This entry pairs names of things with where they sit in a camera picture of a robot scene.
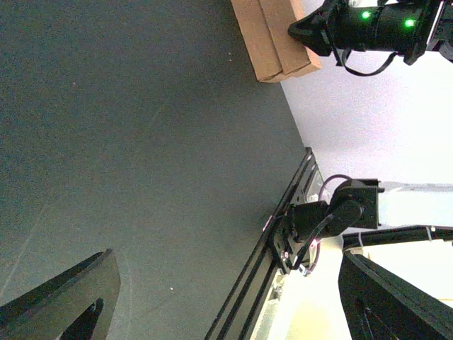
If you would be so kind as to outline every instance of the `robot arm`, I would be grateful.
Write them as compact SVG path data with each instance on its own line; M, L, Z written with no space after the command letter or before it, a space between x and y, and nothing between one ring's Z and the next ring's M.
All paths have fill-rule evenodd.
M395 56L412 65L425 51L437 51L453 61L453 5L441 0L378 1L355 8L346 0L325 0L306 18L293 23L289 35L320 56L332 52L337 66L358 76L372 76L389 66ZM352 51L389 51L377 71L363 74L346 66Z

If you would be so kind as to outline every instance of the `white wall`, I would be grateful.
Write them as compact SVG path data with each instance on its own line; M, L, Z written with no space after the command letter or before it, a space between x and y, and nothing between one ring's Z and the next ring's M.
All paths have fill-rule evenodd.
M321 2L306 0L304 8ZM388 54L353 52L348 64L370 72ZM324 178L453 183L453 64L427 52L412 66L397 57L383 74L364 78L336 67L333 56L321 61L320 71L282 87Z

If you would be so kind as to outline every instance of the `dark gray tabletop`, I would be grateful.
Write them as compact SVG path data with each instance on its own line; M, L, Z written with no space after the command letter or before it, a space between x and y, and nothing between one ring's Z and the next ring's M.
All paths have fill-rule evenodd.
M0 5L0 304L113 248L109 339L200 339L304 148L229 0L96 2Z

